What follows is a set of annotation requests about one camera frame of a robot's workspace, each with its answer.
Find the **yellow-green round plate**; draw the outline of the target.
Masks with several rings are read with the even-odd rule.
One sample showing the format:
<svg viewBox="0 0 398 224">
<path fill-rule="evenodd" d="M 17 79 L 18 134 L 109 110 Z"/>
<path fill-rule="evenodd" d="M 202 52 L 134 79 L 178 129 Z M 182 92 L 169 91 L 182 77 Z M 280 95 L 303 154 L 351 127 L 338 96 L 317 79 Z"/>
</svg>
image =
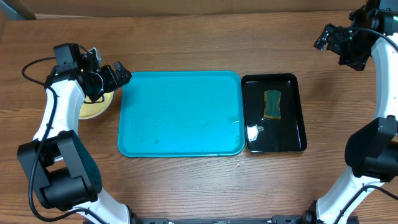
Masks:
<svg viewBox="0 0 398 224">
<path fill-rule="evenodd" d="M 79 119 L 91 119 L 103 113 L 111 104 L 114 97 L 114 92 L 105 93 L 97 101 L 91 101 L 87 96 L 83 102 Z"/>
</svg>

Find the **green and yellow sponge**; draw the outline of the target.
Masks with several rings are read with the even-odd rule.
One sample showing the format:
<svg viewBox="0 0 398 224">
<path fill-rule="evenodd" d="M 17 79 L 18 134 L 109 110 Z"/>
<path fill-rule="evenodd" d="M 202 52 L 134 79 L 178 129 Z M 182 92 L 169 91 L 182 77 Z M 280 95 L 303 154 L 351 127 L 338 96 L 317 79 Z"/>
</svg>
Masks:
<svg viewBox="0 0 398 224">
<path fill-rule="evenodd" d="M 264 119 L 281 119 L 280 99 L 281 92 L 278 90 L 266 90 L 264 92 Z"/>
</svg>

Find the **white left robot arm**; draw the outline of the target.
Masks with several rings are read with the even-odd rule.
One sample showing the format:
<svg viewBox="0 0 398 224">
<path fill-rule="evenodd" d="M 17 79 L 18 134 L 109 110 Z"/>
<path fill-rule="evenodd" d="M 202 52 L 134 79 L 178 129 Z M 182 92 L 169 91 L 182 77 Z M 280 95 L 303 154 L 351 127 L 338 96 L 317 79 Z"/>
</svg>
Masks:
<svg viewBox="0 0 398 224">
<path fill-rule="evenodd" d="M 56 65 L 41 83 L 47 94 L 44 116 L 31 142 L 17 158 L 28 180 L 29 207 L 43 222 L 73 214 L 90 223 L 140 223 L 125 204 L 102 186 L 100 170 L 78 137 L 80 110 L 129 83 L 132 74 L 120 62 L 101 66 L 96 48 L 74 43 L 53 48 Z"/>
</svg>

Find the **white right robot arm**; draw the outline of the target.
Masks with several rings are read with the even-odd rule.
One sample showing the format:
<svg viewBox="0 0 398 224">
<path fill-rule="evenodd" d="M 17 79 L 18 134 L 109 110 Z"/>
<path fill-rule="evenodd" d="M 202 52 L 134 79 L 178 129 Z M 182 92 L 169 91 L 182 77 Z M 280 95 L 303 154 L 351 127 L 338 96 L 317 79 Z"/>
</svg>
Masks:
<svg viewBox="0 0 398 224">
<path fill-rule="evenodd" d="M 334 52 L 340 65 L 356 71 L 374 60 L 374 119 L 348 139 L 343 173 L 312 203 L 302 223 L 357 223 L 351 213 L 373 190 L 397 198 L 382 188 L 397 176 L 397 1 L 367 1 L 349 19 L 349 27 L 327 24 L 314 47 Z"/>
</svg>

